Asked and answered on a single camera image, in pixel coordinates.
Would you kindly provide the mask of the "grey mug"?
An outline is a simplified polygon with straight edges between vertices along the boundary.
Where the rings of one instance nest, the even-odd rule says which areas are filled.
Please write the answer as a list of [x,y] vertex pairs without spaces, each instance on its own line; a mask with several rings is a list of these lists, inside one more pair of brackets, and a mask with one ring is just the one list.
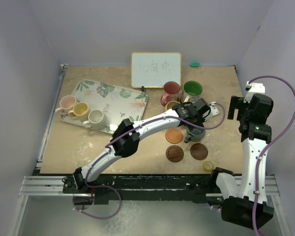
[[184,142],[200,142],[205,137],[205,135],[206,131],[204,129],[198,129],[193,126],[187,126],[186,137],[184,138]]

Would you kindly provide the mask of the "green mug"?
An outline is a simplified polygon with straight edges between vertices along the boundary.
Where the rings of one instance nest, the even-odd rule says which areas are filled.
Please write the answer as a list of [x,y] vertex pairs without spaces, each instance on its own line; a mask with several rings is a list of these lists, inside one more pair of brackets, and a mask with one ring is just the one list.
[[188,81],[183,85],[182,95],[180,101],[183,102],[195,102],[200,98],[203,91],[203,87],[196,81]]

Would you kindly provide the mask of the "tan brown mug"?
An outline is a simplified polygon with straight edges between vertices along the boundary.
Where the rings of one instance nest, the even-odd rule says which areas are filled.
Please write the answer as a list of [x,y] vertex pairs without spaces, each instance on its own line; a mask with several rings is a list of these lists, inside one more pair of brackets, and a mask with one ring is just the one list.
[[164,107],[164,111],[167,111],[169,109],[171,109],[173,106],[180,104],[178,101],[170,101],[168,102],[165,107]]

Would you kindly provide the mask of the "orange wooden coaster front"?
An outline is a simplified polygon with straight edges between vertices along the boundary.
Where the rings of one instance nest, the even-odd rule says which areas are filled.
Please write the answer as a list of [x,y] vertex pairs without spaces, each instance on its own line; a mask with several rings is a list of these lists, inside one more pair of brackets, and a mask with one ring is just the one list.
[[178,128],[171,128],[166,131],[165,138],[169,143],[177,144],[181,142],[183,134]]

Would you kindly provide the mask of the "dark walnut coaster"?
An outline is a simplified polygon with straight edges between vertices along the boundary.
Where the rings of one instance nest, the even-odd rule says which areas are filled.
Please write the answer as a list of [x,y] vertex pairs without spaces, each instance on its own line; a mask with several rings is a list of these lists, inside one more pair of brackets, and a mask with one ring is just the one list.
[[190,148],[191,156],[196,160],[204,160],[208,156],[208,149],[201,143],[193,144]]
[[183,159],[184,151],[181,147],[172,145],[166,149],[166,157],[169,161],[176,163]]

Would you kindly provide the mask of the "red pink mug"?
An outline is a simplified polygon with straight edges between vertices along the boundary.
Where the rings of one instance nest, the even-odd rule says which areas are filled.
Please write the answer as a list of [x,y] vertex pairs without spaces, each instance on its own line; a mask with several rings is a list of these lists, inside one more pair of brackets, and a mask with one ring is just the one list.
[[174,81],[169,81],[163,86],[163,95],[161,97],[161,104],[166,106],[170,101],[178,99],[178,94],[180,91],[180,86]]

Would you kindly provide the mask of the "white mug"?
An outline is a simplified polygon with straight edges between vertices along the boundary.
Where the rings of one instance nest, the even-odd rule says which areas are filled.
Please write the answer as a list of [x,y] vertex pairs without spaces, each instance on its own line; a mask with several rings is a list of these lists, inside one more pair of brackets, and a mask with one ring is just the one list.
[[101,110],[93,110],[88,115],[88,120],[82,123],[84,128],[92,128],[100,130],[106,127],[108,124],[107,116]]

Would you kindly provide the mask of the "yellow mug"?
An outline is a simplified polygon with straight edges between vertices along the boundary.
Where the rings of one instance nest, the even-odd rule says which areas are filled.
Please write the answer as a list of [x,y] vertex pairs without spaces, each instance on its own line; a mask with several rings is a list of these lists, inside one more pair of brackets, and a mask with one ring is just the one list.
[[78,102],[74,105],[72,110],[68,112],[68,115],[73,119],[78,119],[80,122],[88,120],[90,110],[89,106],[85,102]]

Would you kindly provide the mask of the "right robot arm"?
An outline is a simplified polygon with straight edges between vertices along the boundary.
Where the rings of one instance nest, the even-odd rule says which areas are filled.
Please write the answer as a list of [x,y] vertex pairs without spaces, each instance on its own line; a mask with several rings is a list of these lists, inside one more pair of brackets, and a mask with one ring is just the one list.
[[232,171],[215,168],[210,174],[209,188],[221,192],[222,220],[257,231],[274,215],[267,204],[266,147],[271,142],[272,129],[266,124],[272,112],[273,100],[260,93],[250,99],[232,96],[228,119],[239,121],[243,148],[243,170],[240,185]]

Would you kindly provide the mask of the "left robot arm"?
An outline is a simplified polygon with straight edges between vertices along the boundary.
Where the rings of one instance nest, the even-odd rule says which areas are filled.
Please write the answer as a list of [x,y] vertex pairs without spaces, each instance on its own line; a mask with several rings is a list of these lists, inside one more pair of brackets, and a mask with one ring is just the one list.
[[188,124],[200,128],[213,104],[203,98],[195,102],[184,102],[148,119],[140,121],[123,120],[113,133],[104,151],[89,164],[79,167],[73,173],[74,187],[81,193],[91,188],[91,182],[114,162],[132,156],[144,138],[157,132]]

